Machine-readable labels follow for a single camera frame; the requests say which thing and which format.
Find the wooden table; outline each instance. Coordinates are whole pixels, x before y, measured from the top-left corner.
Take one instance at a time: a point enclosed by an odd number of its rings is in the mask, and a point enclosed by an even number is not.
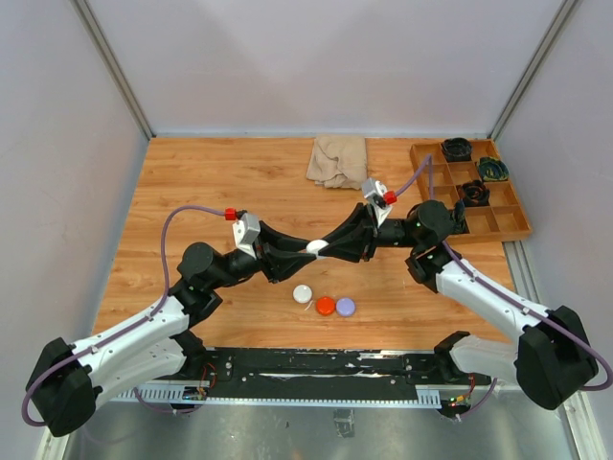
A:
[[[409,149],[417,140],[369,139],[369,173],[397,189],[413,173]],[[326,190],[305,179],[312,139],[153,139],[125,224],[95,331],[107,329],[154,302],[163,290],[160,230],[167,214],[185,204],[247,209],[271,227],[315,240],[343,221],[359,191]],[[405,217],[420,201],[417,187],[396,203]],[[203,241],[234,249],[231,222],[196,211],[176,216],[168,237],[171,282],[185,248]],[[502,245],[456,245],[492,279],[512,288]],[[404,260],[409,249],[379,248],[368,263],[317,261],[290,280],[269,284],[261,274],[219,289],[223,304],[193,328],[205,344],[233,347],[431,349],[458,330],[504,339],[464,306],[416,285]],[[299,284],[315,298],[351,297],[353,317],[319,315],[292,299]]]

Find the purple bottle cap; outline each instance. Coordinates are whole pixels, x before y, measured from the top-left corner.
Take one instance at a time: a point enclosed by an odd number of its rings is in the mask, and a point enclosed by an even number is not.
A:
[[[355,303],[349,297],[343,297],[336,302],[336,312],[341,316],[351,316],[355,313]]]

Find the folded towel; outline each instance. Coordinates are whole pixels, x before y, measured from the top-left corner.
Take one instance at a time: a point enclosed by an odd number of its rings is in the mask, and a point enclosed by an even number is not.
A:
[[[317,136],[306,178],[326,188],[359,190],[367,179],[366,140],[360,136]]]

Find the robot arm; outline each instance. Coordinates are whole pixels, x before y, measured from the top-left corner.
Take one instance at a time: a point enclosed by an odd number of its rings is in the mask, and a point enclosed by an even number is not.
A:
[[[260,271],[269,282],[279,283],[323,257],[368,261],[379,246],[411,247],[406,263],[416,282],[466,305],[509,338],[508,344],[464,332],[446,338],[435,348],[435,355],[448,381],[465,373],[499,377],[519,383],[533,401],[553,409],[598,373],[592,357],[525,314],[529,309],[549,316],[587,341],[573,311],[566,307],[547,310],[496,285],[466,260],[462,266],[454,261],[443,243],[454,222],[442,203],[428,200],[415,206],[407,218],[387,218],[396,201],[394,194],[373,179],[364,183],[362,191],[368,203],[358,203],[336,230],[317,241],[282,234],[256,216],[241,212],[233,224],[237,249],[221,255],[205,242],[190,245],[177,267],[181,279],[159,311],[154,304],[74,344],[61,338],[47,344],[27,389],[63,359],[82,356],[51,373],[34,389],[32,400],[44,424],[55,436],[68,434],[125,390],[193,366],[189,328],[221,304],[216,289],[243,283]],[[512,308],[483,283],[477,283],[477,275],[520,302],[524,311]],[[119,338],[106,340],[117,333]]]

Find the wooden tray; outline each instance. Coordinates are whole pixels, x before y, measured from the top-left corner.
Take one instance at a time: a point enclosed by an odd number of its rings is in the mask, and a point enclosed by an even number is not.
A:
[[[484,156],[500,158],[493,141],[470,141],[472,144],[471,161],[448,163],[443,156],[441,142],[414,144],[411,147],[411,163],[414,170],[430,153],[434,167],[434,198],[442,201],[452,210],[460,199],[458,189],[471,180],[480,179],[476,162]],[[428,170],[418,178],[421,198],[428,196]],[[503,182],[486,182],[489,189],[489,206],[466,208],[466,226],[468,233],[451,235],[450,242],[513,242],[523,240],[532,233],[524,208],[519,202],[515,188],[510,180]]]

